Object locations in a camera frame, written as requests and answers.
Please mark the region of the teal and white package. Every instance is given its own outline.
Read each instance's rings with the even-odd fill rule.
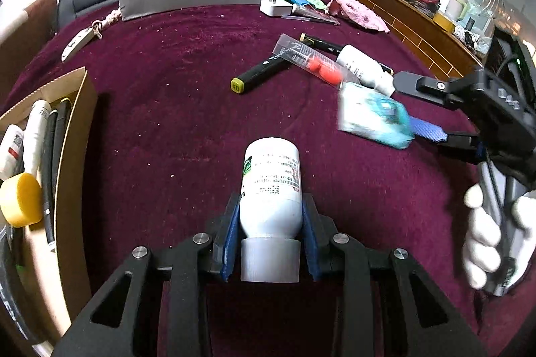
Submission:
[[[357,83],[344,82],[339,91],[338,127],[397,149],[413,140],[404,105]]]

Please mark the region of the wooden cabinet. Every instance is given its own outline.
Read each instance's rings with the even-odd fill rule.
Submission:
[[[411,50],[440,80],[462,77],[479,59],[453,35],[445,32],[430,17],[403,0],[358,0],[378,14],[396,37]]]

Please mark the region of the red label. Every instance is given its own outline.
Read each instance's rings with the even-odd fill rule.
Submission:
[[[11,154],[15,159],[19,159],[19,155],[18,155],[17,152],[16,152],[14,149],[12,149],[11,147],[9,147],[9,149],[7,150],[7,152],[8,152],[9,154]]]

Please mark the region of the maroon tablecloth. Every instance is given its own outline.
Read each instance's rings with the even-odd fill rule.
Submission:
[[[462,197],[475,181],[468,165],[417,140],[397,151],[337,131],[336,89],[297,67],[247,95],[229,89],[232,77],[270,56],[283,32],[350,43],[395,71],[428,73],[396,37],[347,23],[268,18],[258,6],[200,7],[120,22],[62,64],[69,40],[110,10],[63,29],[21,74],[5,105],[80,66],[100,93],[82,199],[94,291],[133,247],[159,249],[204,230],[240,190],[247,145],[280,136],[299,149],[304,192],[340,231],[368,247],[411,252],[491,355],[513,337],[536,302],[535,274],[500,300],[468,286],[460,265]],[[462,113],[395,97],[411,115],[446,130],[468,128]],[[329,355],[336,291],[310,280],[212,286],[214,356]]]

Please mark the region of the white glove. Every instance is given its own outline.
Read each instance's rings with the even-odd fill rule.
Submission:
[[[462,252],[463,265],[471,287],[482,289],[487,281],[486,272],[495,272],[500,266],[500,256],[495,249],[500,240],[500,228],[482,208],[483,195],[478,184],[467,190],[464,203],[471,212]],[[524,231],[524,241],[508,287],[525,273],[536,247],[536,191],[518,198],[512,207],[512,215]]]

